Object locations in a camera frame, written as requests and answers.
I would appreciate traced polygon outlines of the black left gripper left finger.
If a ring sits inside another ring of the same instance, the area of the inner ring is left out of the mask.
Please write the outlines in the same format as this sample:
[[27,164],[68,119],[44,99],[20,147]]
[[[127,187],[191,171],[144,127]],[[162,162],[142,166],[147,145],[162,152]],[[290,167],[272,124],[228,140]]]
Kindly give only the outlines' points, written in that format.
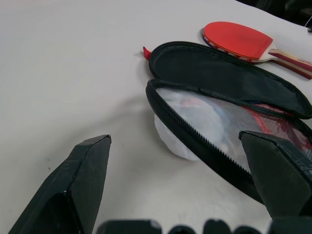
[[102,200],[110,135],[87,139],[44,180],[11,234],[90,234]]

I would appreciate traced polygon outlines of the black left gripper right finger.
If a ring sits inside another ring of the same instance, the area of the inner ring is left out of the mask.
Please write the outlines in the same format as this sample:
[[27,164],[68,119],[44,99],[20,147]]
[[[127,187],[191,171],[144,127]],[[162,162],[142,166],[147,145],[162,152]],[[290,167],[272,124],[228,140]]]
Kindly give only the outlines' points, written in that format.
[[312,161],[289,140],[252,131],[238,137],[270,216],[312,215]]

